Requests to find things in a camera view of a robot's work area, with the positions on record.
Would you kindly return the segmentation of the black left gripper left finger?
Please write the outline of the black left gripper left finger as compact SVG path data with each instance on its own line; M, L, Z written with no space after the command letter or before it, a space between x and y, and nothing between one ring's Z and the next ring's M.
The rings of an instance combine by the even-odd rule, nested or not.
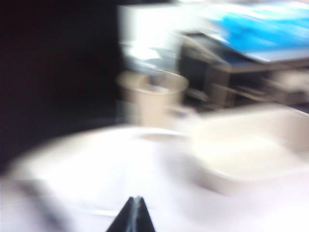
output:
M107 232L136 232L137 231L138 198L129 197L123 208L115 217Z

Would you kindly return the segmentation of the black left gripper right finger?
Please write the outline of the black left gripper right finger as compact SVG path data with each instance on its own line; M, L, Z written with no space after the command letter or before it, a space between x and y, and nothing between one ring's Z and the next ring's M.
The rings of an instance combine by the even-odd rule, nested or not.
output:
M138 199L137 232L155 232L147 205L142 197Z

